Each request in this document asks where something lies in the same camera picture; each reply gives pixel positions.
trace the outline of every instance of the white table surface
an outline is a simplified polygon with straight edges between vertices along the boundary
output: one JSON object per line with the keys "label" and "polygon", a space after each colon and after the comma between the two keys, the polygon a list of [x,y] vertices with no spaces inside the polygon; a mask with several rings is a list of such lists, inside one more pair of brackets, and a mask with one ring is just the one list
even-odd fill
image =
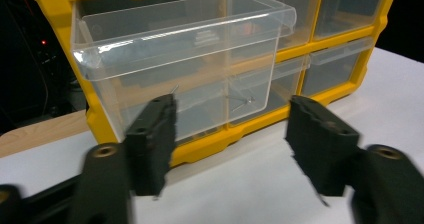
{"label": "white table surface", "polygon": [[[329,109],[362,134],[361,147],[398,148],[424,173],[423,63],[376,48],[361,87]],[[351,190],[323,206],[291,158],[285,128],[277,123],[171,170],[158,201],[134,198],[136,223],[353,223]],[[0,158],[0,183],[35,194],[77,174],[93,145],[85,132]]]}

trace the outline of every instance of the clamp jaw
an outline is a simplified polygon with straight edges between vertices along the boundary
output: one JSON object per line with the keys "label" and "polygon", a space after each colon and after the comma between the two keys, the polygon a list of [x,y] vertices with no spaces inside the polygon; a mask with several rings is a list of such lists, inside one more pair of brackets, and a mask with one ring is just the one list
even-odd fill
{"label": "clamp jaw", "polygon": [[424,178],[395,148],[357,144],[360,134],[318,102],[293,96],[286,140],[318,194],[343,196],[346,185],[358,224],[419,224]]}

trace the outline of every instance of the yellow plastic housing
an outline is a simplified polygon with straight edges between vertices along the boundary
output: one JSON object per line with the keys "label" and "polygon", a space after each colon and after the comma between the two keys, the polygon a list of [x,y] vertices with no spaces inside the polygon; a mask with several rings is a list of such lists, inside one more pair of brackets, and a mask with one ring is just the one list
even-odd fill
{"label": "yellow plastic housing", "polygon": [[[98,143],[116,142],[117,138],[114,136],[108,119],[105,116],[103,108],[100,104],[91,83],[82,78],[81,73],[71,55],[71,23],[72,23],[72,5],[73,2],[78,0],[35,0],[51,27],[53,28],[71,66],[76,74],[78,82],[84,91],[87,102],[90,106],[87,112],[87,123],[96,138]],[[283,49],[277,52],[276,63],[308,56],[311,53],[333,48],[336,46],[349,43],[361,38],[371,38],[372,46],[375,45],[378,36],[387,25],[387,14],[393,0],[379,0],[378,8],[375,12],[375,17],[370,25],[353,29],[340,34],[335,34],[326,37],[317,38],[314,30],[317,28],[317,21],[319,20],[319,11],[316,11],[313,16],[313,26],[310,41],[304,45],[296,46],[289,49]],[[343,13],[339,13],[337,18],[348,18]],[[367,71],[367,62],[371,55],[372,48],[362,51],[353,67],[350,78],[347,82],[328,88],[325,91],[312,95],[316,101],[327,105],[332,101],[342,98],[354,92],[362,83]],[[305,75],[308,70],[302,70],[299,73],[297,89],[292,94],[301,94],[302,86]],[[281,121],[288,116],[288,105],[281,106],[268,113],[263,113],[252,117],[237,124],[225,124],[213,133],[207,135],[194,136],[189,141],[180,143],[174,151],[172,165],[176,166],[183,163],[191,163],[203,159],[207,156],[213,155],[217,152],[224,150],[228,145],[238,141],[244,135],[257,131],[268,125]]]}

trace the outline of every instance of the dark background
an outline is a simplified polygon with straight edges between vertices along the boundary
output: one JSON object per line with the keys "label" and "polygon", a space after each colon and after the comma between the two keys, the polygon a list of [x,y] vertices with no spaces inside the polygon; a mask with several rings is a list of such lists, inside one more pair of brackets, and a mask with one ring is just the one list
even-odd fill
{"label": "dark background", "polygon": [[424,62],[424,11],[420,0],[394,0],[389,24],[381,33],[377,47]]}
{"label": "dark background", "polygon": [[75,111],[75,76],[33,0],[0,0],[0,135]]}

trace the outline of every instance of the yellow plastic frame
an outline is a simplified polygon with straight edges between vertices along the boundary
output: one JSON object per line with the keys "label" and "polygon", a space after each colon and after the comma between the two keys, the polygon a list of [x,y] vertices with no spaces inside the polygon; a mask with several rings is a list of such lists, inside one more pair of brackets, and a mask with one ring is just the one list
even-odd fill
{"label": "yellow plastic frame", "polygon": [[[87,102],[90,106],[87,112],[87,123],[93,132],[94,137],[98,143],[117,142],[113,134],[108,120],[105,116],[103,108],[99,102],[91,83],[82,78],[77,65],[71,56],[71,22],[72,22],[72,3],[78,0],[35,0],[39,4],[42,12],[46,16],[50,25],[55,32],[59,43],[61,44],[65,54],[71,64],[74,73],[84,91]],[[387,14],[393,0],[381,0],[380,9],[372,25],[354,30],[348,33],[332,36],[330,38],[315,41],[312,39],[313,32],[311,33],[311,41],[303,46],[294,47],[279,51],[276,55],[276,62],[282,62],[291,58],[299,57],[309,54],[314,51],[322,50],[332,46],[340,45],[355,39],[363,37],[372,37],[374,45],[378,36],[387,25]],[[314,26],[317,21],[318,12],[315,13]],[[341,97],[349,95],[354,92],[362,83],[366,70],[367,62],[371,55],[372,49],[363,52],[351,75],[349,82],[331,88],[325,92],[319,93],[313,98],[318,102],[327,105]],[[304,71],[299,78],[299,85],[297,94],[300,94],[304,78]],[[250,121],[242,123],[237,126],[230,126],[226,124],[219,128],[219,131],[201,137],[197,140],[184,143],[174,151],[172,165],[176,166],[182,163],[191,163],[198,161],[202,158],[215,154],[224,150],[228,145],[238,141],[244,135],[257,131],[263,127],[281,121],[288,116],[289,107],[285,106],[268,114],[256,117]]]}

